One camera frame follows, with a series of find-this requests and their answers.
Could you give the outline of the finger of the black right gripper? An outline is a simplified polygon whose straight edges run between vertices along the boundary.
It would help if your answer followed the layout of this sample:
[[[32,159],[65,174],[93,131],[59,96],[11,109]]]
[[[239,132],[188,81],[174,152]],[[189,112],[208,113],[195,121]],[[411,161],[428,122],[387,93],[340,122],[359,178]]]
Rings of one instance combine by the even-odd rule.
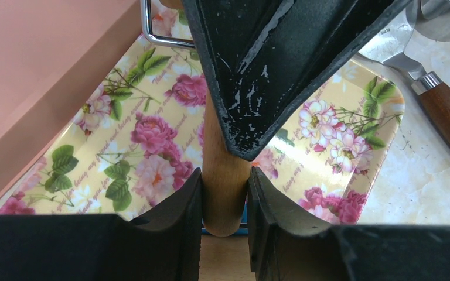
[[[408,1],[184,1],[183,6],[227,149],[251,161]]]

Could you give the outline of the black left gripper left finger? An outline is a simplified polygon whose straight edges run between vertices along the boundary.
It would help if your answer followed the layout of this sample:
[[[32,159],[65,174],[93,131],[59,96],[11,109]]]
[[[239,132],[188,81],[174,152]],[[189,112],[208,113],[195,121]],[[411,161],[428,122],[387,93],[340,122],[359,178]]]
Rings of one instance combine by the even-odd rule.
[[[0,215],[0,280],[198,280],[202,174],[144,214]]]

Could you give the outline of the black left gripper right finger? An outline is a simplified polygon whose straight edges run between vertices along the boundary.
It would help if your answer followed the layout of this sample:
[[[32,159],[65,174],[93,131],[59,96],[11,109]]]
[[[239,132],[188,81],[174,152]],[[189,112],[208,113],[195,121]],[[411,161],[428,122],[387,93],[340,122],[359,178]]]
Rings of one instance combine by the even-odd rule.
[[[247,195],[257,280],[450,280],[450,226],[333,225],[282,194],[257,167]]]

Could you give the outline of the blue dough piece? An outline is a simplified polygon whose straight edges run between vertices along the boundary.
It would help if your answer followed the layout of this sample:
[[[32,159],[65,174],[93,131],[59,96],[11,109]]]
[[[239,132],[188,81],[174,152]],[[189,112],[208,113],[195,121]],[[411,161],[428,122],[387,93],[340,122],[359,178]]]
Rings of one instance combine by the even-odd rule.
[[[241,223],[238,230],[232,236],[247,236],[248,235],[248,220],[247,220],[247,204],[244,204],[244,210],[241,217]]]

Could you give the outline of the wooden double-ended roller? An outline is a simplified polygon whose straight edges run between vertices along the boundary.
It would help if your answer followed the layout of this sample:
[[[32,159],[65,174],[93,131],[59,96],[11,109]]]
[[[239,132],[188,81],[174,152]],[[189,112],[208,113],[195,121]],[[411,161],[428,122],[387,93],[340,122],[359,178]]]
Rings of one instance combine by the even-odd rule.
[[[225,98],[232,97],[238,55],[249,41],[248,16],[243,1],[162,1],[164,6],[183,10],[189,21],[191,40],[180,47],[197,50],[209,92],[204,114],[203,225],[218,237],[234,234],[240,227],[246,200],[250,162],[227,148],[228,129],[223,125]]]

